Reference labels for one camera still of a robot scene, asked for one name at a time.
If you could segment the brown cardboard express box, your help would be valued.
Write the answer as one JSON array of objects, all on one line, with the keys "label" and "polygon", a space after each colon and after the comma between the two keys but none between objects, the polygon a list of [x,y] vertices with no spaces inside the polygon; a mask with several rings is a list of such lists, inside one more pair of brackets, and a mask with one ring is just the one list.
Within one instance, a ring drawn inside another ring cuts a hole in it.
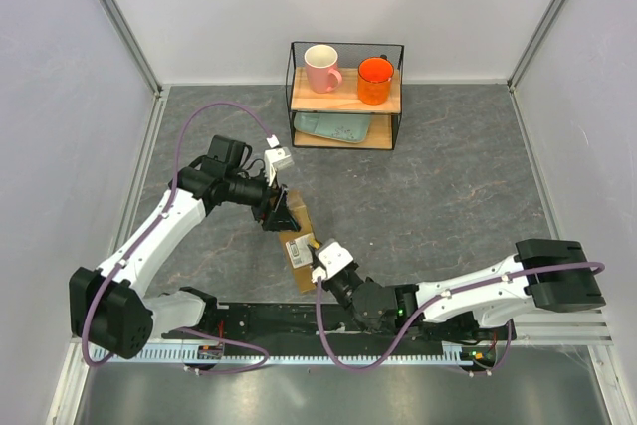
[{"label": "brown cardboard express box", "polygon": [[315,283],[312,281],[313,253],[310,240],[315,239],[314,229],[309,209],[298,190],[288,189],[287,203],[301,226],[299,232],[277,232],[286,261],[295,279],[298,291],[308,293],[313,291]]}]

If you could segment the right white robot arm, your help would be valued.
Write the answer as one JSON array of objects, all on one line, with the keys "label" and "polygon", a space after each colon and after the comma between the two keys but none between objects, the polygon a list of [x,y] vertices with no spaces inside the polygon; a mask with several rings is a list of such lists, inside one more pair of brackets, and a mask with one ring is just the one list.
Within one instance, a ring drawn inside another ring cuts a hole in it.
[{"label": "right white robot arm", "polygon": [[470,342],[486,339],[510,319],[533,310],[598,309],[602,263],[576,241],[527,239],[516,253],[451,279],[383,286],[362,278],[351,253],[329,240],[315,253],[312,280],[330,292],[364,332]]}]

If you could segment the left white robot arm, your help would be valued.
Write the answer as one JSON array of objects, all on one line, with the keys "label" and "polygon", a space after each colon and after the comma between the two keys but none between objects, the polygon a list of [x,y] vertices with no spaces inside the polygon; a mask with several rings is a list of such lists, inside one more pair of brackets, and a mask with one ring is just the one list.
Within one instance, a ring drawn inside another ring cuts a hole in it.
[{"label": "left white robot arm", "polygon": [[95,269],[78,268],[69,281],[73,334],[82,341],[85,361],[98,365],[90,347],[131,359],[147,342],[185,327],[207,338],[218,327],[215,297],[191,287],[156,298],[146,291],[180,242],[217,207],[250,208],[263,230],[297,232],[287,204],[289,190],[277,181],[292,165],[289,150],[268,140],[257,175],[248,173],[250,145],[216,135],[208,151],[178,170],[158,206],[138,230]]}]

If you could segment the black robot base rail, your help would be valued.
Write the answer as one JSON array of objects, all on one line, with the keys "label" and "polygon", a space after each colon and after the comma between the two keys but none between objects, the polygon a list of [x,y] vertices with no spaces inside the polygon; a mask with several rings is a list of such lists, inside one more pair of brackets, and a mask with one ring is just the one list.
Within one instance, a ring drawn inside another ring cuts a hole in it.
[{"label": "black robot base rail", "polygon": [[[367,333],[337,304],[321,307],[328,343],[340,356],[380,356],[394,339],[391,332]],[[206,313],[194,330],[265,349],[270,356],[325,356],[313,304],[229,303]],[[463,346],[504,342],[516,333],[504,325],[480,328],[465,313],[444,323],[413,325],[394,349],[395,355],[438,355],[442,343]]]}]

